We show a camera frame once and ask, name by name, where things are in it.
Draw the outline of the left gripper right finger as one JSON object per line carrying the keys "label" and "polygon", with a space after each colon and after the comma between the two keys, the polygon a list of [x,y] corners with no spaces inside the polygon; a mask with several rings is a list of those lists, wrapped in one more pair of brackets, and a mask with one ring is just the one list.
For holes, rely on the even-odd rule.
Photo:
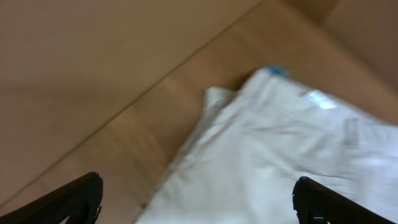
{"label": "left gripper right finger", "polygon": [[306,176],[296,181],[292,201],[300,224],[394,223]]}

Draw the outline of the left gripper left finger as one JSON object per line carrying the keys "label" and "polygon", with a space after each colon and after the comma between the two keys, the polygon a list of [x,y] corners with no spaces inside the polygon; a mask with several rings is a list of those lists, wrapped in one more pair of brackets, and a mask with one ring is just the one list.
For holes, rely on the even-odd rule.
{"label": "left gripper left finger", "polygon": [[101,212],[103,179],[89,172],[1,216],[8,224],[95,224]]}

